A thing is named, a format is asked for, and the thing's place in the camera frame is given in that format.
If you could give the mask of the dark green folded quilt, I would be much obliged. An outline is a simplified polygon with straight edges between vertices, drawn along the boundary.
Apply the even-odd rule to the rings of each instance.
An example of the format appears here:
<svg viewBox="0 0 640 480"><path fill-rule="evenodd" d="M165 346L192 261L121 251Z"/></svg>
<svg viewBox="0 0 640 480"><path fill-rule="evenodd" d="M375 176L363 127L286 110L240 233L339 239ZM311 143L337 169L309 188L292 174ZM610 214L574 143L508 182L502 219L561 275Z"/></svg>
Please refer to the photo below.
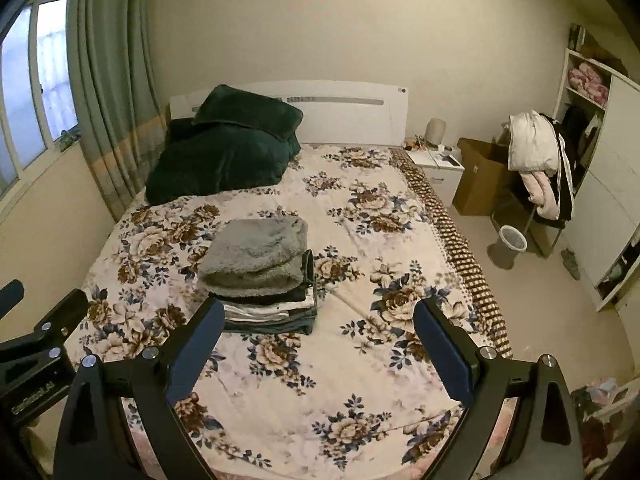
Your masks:
<svg viewBox="0 0 640 480"><path fill-rule="evenodd" d="M146 201L163 205L182 196L209 196L279 183L298 155L296 136L272 134L224 122L168 125L163 153L145 185Z"/></svg>

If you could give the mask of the white bed headboard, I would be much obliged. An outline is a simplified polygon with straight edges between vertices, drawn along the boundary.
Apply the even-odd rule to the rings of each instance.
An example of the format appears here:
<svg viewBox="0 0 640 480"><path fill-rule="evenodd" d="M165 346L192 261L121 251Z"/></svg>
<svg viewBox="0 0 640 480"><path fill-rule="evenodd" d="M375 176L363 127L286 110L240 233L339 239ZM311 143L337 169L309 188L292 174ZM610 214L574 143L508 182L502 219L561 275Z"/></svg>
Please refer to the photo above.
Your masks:
<svg viewBox="0 0 640 480"><path fill-rule="evenodd" d="M304 119L293 134L299 143L399 146L405 139L409 93L402 87L332 80L265 81L230 87L269 96L301 110ZM193 120L214 89L172 96L169 117Z"/></svg>

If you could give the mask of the brown cardboard box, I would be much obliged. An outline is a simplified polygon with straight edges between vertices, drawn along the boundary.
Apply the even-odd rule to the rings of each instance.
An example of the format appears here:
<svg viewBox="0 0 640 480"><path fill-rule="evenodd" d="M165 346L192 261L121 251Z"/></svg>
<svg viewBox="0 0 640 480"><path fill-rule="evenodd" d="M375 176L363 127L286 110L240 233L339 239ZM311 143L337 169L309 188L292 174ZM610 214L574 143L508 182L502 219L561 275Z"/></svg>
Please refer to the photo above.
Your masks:
<svg viewBox="0 0 640 480"><path fill-rule="evenodd" d="M490 216L506 196L513 178L504 145L460 138L458 148L464 168L454 200L462 216Z"/></svg>

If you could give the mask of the floral bed blanket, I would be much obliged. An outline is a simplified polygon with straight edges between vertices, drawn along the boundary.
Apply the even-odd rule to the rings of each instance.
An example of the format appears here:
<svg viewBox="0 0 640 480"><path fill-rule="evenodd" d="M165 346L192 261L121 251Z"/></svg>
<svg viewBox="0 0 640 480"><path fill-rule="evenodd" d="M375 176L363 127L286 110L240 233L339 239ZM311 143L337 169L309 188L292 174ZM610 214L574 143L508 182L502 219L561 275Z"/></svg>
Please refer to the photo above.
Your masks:
<svg viewBox="0 0 640 480"><path fill-rule="evenodd" d="M275 185L153 206L138 197L93 263L73 363L131 359L206 298L207 249L235 219L296 217L314 269L301 302L230 298L186 431L225 479L416 479L462 415L413 327L431 298L479 346L512 353L484 273L399 148L306 145Z"/></svg>

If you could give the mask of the green curtain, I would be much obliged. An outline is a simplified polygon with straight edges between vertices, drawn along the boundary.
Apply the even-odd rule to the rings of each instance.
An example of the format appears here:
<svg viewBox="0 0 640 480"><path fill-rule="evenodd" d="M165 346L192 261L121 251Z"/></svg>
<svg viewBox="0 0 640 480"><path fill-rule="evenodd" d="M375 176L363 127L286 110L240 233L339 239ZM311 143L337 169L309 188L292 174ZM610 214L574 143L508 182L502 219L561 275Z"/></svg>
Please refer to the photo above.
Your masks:
<svg viewBox="0 0 640 480"><path fill-rule="evenodd" d="M89 169L114 218L144 188L165 143L149 0L67 0L70 88Z"/></svg>

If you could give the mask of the chair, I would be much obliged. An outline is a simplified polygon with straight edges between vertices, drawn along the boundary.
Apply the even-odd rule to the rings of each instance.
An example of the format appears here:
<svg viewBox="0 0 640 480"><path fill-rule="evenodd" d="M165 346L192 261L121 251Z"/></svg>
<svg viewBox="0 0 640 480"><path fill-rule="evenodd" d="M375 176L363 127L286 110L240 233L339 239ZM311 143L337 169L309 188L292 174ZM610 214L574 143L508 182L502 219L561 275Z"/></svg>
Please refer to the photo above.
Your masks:
<svg viewBox="0 0 640 480"><path fill-rule="evenodd" d="M499 195L490 220L496 230L505 224L514 226L525 236L528 251L545 259L553 254L566 227L565 221L544 219L538 214L520 178L514 178Z"/></svg>

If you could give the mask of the white nightstand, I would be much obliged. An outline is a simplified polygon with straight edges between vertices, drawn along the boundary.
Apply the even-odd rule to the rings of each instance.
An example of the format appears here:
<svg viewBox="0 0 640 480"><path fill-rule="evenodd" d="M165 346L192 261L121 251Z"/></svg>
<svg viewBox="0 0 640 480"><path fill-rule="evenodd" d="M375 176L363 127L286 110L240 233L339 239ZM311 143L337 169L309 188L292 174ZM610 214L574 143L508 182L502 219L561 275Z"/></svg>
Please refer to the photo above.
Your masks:
<svg viewBox="0 0 640 480"><path fill-rule="evenodd" d="M434 150L408 151L445 207L450 207L457 193L463 166L450 154Z"/></svg>

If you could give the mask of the white wardrobe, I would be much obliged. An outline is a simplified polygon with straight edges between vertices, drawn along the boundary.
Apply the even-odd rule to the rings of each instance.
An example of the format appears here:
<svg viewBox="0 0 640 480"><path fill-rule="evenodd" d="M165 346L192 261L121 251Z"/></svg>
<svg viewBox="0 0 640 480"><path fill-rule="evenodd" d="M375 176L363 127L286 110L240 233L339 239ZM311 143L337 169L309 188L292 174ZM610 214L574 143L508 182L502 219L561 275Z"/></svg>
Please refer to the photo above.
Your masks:
<svg viewBox="0 0 640 480"><path fill-rule="evenodd" d="M570 88L567 73L587 62L608 86L600 107ZM580 272L593 289L596 308L616 301L639 267L639 85L616 70L567 49L552 117L587 116L579 137L573 219L564 230Z"/></svg>

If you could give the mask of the white waste bin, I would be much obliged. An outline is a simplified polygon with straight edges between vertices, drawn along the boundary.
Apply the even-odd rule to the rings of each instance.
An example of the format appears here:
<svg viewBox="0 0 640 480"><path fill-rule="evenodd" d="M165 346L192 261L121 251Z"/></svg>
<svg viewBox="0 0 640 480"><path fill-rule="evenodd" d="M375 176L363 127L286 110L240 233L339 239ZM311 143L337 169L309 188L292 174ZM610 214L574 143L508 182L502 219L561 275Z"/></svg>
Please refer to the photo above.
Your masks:
<svg viewBox="0 0 640 480"><path fill-rule="evenodd" d="M502 226L494 250L494 263L500 269L511 270L515 259L528 247L525 235L514 226Z"/></svg>

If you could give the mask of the grey fluffy pants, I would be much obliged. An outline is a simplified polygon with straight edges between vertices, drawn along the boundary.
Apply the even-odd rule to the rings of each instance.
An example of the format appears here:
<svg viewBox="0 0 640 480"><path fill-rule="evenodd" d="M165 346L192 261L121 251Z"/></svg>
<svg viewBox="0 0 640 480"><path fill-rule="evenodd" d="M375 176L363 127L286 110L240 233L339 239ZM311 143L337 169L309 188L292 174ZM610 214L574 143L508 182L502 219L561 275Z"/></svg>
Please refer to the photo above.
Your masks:
<svg viewBox="0 0 640 480"><path fill-rule="evenodd" d="M231 298L289 292L305 279L307 233L307 222L297 216L231 220L215 234L198 280Z"/></svg>

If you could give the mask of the pink blanket on shelf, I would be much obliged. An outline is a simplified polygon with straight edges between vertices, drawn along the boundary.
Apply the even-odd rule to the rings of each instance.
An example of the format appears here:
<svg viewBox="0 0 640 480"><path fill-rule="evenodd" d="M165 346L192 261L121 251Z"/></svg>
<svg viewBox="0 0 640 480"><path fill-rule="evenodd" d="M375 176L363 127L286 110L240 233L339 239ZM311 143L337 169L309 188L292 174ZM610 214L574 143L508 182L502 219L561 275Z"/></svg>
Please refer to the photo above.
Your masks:
<svg viewBox="0 0 640 480"><path fill-rule="evenodd" d="M567 73L570 88L600 107L608 104L608 86L601 74L589 63L582 62Z"/></svg>

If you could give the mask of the white table lamp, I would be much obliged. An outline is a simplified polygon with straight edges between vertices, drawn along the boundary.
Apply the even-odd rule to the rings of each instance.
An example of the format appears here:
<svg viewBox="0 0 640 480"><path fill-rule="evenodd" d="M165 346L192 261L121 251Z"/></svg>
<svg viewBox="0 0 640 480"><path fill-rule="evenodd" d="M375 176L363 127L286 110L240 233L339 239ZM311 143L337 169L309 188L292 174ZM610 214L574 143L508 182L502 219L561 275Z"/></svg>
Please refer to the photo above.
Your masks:
<svg viewBox="0 0 640 480"><path fill-rule="evenodd" d="M432 118L426 125L424 140L428 145L439 146L446 134L447 124L440 118Z"/></svg>

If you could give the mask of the dark green pillow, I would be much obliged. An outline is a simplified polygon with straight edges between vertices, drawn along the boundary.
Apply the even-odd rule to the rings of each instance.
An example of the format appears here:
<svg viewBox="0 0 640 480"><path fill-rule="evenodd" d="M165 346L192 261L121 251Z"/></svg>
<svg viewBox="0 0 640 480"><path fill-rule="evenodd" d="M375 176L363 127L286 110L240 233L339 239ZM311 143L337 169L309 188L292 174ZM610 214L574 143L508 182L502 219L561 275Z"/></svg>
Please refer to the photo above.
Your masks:
<svg viewBox="0 0 640 480"><path fill-rule="evenodd" d="M287 141L303 119L301 110L281 100L218 84L198 108L192 124L236 125Z"/></svg>

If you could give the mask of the white folded garment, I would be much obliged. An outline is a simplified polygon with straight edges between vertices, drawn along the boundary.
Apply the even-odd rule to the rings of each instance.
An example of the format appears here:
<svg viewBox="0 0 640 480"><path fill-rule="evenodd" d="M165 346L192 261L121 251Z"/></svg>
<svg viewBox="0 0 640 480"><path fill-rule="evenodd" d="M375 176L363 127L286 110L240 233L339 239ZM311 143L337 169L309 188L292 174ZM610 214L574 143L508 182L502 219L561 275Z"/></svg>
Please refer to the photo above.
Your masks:
<svg viewBox="0 0 640 480"><path fill-rule="evenodd" d="M306 298L301 302L279 302L270 306L259 307L257 304L234 304L221 301L224 305L226 320L231 322L268 323L280 322L291 315L304 313L316 306L316 293L312 288L307 290Z"/></svg>

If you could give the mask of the pink floral mattress sheet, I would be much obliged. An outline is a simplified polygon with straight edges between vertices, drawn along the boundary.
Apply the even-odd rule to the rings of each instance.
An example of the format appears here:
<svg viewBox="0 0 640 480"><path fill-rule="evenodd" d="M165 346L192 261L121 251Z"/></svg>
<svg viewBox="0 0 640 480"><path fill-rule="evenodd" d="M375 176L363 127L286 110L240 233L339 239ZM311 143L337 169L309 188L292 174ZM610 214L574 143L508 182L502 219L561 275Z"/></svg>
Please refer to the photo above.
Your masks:
<svg viewBox="0 0 640 480"><path fill-rule="evenodd" d="M462 408L393 426L389 414L368 413L359 396L344 411L307 419L301 436L270 434L244 445L201 404L177 404L196 449L219 479L419 479L452 437Z"/></svg>

